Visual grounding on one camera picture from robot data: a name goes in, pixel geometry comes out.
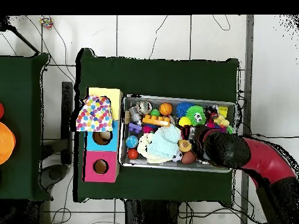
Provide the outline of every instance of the round hole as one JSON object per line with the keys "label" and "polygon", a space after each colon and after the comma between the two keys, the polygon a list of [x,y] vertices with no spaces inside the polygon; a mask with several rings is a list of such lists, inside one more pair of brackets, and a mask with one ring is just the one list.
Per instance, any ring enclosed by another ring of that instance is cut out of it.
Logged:
{"label": "round hole", "polygon": [[105,160],[97,160],[94,164],[93,164],[93,169],[96,173],[99,174],[104,174],[107,173],[108,171],[108,162]]}
{"label": "round hole", "polygon": [[92,139],[98,145],[107,145],[112,140],[112,132],[94,132]]}

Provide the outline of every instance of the yellow ball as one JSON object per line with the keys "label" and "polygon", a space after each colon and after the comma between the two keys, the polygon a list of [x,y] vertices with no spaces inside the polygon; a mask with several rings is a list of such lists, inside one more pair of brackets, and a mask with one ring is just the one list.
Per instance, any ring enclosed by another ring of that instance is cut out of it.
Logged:
{"label": "yellow ball", "polygon": [[169,103],[163,103],[160,105],[159,111],[162,115],[170,115],[172,112],[172,106]]}
{"label": "yellow ball", "polygon": [[180,118],[179,125],[184,127],[184,125],[192,125],[191,121],[187,117]]}

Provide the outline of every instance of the table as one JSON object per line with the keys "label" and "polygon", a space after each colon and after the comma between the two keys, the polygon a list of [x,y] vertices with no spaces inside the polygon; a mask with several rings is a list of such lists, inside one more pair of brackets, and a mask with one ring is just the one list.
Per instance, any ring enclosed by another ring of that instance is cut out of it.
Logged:
{"label": "table", "polygon": [[48,54],[0,56],[0,119],[16,137],[11,157],[0,165],[0,199],[50,200],[39,185],[41,165],[40,75]]}
{"label": "table", "polygon": [[[124,95],[178,97],[236,102],[237,59],[216,61],[167,61],[94,57],[83,48],[76,59],[75,108],[87,87],[118,88]],[[85,198],[127,198],[136,200],[222,201],[231,206],[232,171],[209,173],[120,168],[115,183],[82,181],[84,133],[75,133],[74,201]]]}

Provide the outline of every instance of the green spiky ball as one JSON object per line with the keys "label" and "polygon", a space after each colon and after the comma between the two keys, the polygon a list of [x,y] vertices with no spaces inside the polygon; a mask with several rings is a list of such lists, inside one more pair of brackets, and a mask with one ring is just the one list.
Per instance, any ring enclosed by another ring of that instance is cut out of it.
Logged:
{"label": "green spiky ball", "polygon": [[188,108],[186,117],[188,117],[193,126],[204,125],[207,120],[201,106],[193,106]]}

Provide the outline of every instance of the blue spiky ball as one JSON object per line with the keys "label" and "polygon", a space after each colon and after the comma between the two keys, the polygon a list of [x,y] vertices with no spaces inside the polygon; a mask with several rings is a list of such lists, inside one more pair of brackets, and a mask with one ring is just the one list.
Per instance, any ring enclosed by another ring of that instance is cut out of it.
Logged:
{"label": "blue spiky ball", "polygon": [[176,106],[176,115],[181,118],[186,116],[186,112],[190,107],[195,106],[195,104],[191,102],[181,102]]}

